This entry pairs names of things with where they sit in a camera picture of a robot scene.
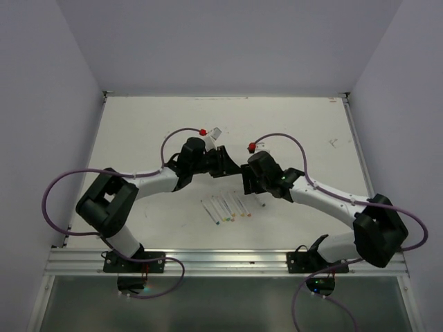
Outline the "orange cap marker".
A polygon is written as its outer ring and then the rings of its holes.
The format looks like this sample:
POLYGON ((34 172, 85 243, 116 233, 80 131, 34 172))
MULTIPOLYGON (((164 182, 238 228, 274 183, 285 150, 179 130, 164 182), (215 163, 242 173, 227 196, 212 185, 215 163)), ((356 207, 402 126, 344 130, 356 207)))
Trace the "orange cap marker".
POLYGON ((245 205, 245 203, 243 202, 243 200, 236 191, 233 192, 233 197, 237 201, 239 208, 242 210, 242 214, 244 216, 251 217, 252 214, 249 212, 247 206, 245 205))

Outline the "light green cap marker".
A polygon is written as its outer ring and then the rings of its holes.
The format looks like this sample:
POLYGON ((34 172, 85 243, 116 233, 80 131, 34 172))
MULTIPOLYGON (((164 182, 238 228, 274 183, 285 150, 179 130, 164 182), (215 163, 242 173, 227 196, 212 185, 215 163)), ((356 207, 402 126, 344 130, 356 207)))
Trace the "light green cap marker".
POLYGON ((218 196, 213 196, 212 199, 215 202, 217 208, 219 209, 219 213, 222 215, 222 219, 224 221, 231 221, 232 216, 224 206, 222 200, 218 196))

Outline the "teal green marker pen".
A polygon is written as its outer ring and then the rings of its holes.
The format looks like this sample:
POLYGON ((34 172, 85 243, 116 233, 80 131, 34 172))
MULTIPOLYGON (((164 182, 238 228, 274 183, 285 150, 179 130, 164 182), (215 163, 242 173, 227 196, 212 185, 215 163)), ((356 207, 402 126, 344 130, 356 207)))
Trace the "teal green marker pen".
POLYGON ((215 225, 219 225, 219 220, 215 217, 215 215, 209 210, 209 207, 203 200, 200 200, 203 209, 206 211, 207 215, 211 218, 215 225))

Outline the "dark green cap marker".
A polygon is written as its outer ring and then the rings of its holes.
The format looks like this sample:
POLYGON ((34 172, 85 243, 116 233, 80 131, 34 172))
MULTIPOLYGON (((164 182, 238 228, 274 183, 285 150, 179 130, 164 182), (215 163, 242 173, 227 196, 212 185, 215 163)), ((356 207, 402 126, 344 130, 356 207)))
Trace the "dark green cap marker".
POLYGON ((258 196, 255 195, 255 200, 257 201, 257 203, 261 206, 261 207, 265 207, 266 203, 258 196))

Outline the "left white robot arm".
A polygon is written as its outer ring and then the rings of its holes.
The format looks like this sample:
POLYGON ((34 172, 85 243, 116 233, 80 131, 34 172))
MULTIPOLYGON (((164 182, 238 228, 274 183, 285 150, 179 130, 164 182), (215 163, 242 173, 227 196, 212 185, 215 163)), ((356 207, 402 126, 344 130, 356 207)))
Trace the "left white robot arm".
POLYGON ((241 167, 224 146, 210 147, 201 138, 189 138, 181 151, 151 176, 137 174, 129 179, 112 168, 104 169, 82 195, 75 211, 119 256, 121 266, 134 272, 144 262, 144 247, 126 226, 135 202, 182 190, 197 174, 221 178, 240 173, 241 167))

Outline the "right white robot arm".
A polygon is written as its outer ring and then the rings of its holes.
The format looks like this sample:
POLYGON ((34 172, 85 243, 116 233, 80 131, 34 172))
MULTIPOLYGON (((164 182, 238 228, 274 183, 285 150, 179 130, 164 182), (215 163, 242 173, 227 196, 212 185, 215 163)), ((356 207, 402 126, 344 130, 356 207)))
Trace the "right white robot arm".
POLYGON ((324 234, 296 255, 306 270, 324 271, 345 259, 362 259, 384 268, 401 248, 408 230, 390 200, 380 194, 372 198, 321 188, 308 181, 304 171, 282 169, 266 151, 253 154, 241 166, 245 194, 270 193, 277 199, 319 210, 350 228, 339 235, 324 234))

